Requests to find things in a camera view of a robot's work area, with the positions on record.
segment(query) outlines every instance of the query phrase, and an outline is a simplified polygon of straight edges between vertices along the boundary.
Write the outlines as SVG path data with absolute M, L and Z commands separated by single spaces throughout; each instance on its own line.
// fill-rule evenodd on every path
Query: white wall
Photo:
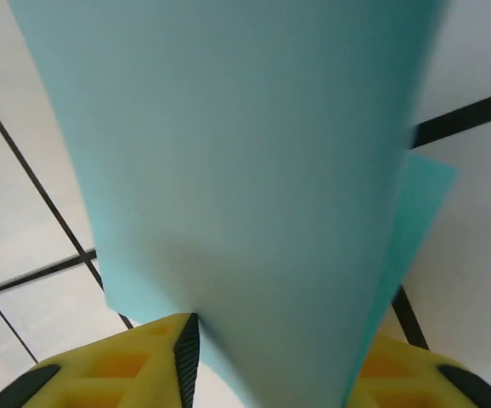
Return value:
M 491 2 L 457 0 L 441 31 L 417 121 L 491 96 Z M 405 288 L 433 351 L 491 382 L 491 123 L 418 152 L 460 170 Z

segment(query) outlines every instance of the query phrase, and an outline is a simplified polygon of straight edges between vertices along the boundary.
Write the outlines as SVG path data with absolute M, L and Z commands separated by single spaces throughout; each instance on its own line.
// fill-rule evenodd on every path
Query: black ceiling grid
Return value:
M 413 143 L 413 148 L 425 145 L 427 143 L 434 142 L 446 138 L 452 134 L 461 132 L 463 130 L 474 128 L 475 126 L 483 125 L 484 123 L 491 122 L 491 97 L 483 99 L 475 104 L 471 104 L 454 110 L 445 115 L 436 117 L 429 121 L 423 122 L 416 127 L 415 139 Z M 55 219 L 59 223 L 62 230 L 66 233 L 69 240 L 71 241 L 74 248 L 77 250 L 78 255 L 75 257 L 70 257 L 67 259 L 55 260 L 54 263 L 47 265 L 41 269 L 37 269 L 28 272 L 24 275 L 20 275 L 12 280 L 3 282 L 0 284 L 0 292 L 13 289 L 20 285 L 27 285 L 37 279 L 41 279 L 45 276 L 62 272 L 70 267 L 76 266 L 81 263 L 85 263 L 91 272 L 93 278 L 97 281 L 99 286 L 103 289 L 102 280 L 100 278 L 99 272 L 94 267 L 92 260 L 96 258 L 96 252 L 94 249 L 85 251 L 80 244 L 79 240 L 76 238 L 72 232 L 70 226 L 66 223 L 63 216 L 59 212 L 58 208 L 54 205 L 53 200 L 48 195 L 47 191 L 43 188 L 38 177 L 32 171 L 30 165 L 20 152 L 18 146 L 15 144 L 14 140 L 8 133 L 6 127 L 0 121 L 0 134 L 4 138 L 8 147 L 14 153 L 17 161 L 22 166 L 26 175 L 36 188 L 37 192 L 48 206 L 51 213 L 54 215 Z M 400 287 L 397 296 L 392 302 L 392 307 L 395 314 L 398 317 L 398 321 L 403 328 L 404 335 L 410 344 L 414 344 L 418 347 L 428 349 L 426 339 L 423 336 L 421 328 L 417 319 L 415 318 L 414 311 L 409 303 L 408 297 L 402 287 Z M 27 353 L 36 361 L 36 357 L 28 349 L 23 339 L 17 333 L 17 331 L 12 327 L 6 317 L 0 310 L 0 316 L 9 326 L 10 330 L 14 333 L 20 343 L 23 345 Z M 125 316 L 121 316 L 121 319 L 125 326 L 130 329 L 132 324 L 130 320 Z

